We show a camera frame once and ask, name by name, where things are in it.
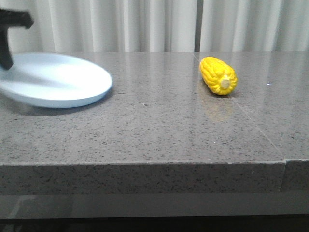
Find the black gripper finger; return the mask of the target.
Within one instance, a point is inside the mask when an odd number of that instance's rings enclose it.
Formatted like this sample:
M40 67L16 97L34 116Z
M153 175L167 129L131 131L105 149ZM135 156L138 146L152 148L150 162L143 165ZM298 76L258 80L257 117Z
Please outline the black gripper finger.
M11 52L8 45L8 28L0 28L0 65L9 70L13 65Z

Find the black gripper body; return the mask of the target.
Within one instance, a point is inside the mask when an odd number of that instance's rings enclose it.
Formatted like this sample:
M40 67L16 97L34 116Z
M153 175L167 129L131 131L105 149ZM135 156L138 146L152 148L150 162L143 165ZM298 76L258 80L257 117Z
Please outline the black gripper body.
M0 29L15 26L29 29L32 25L33 19L29 11L0 10Z

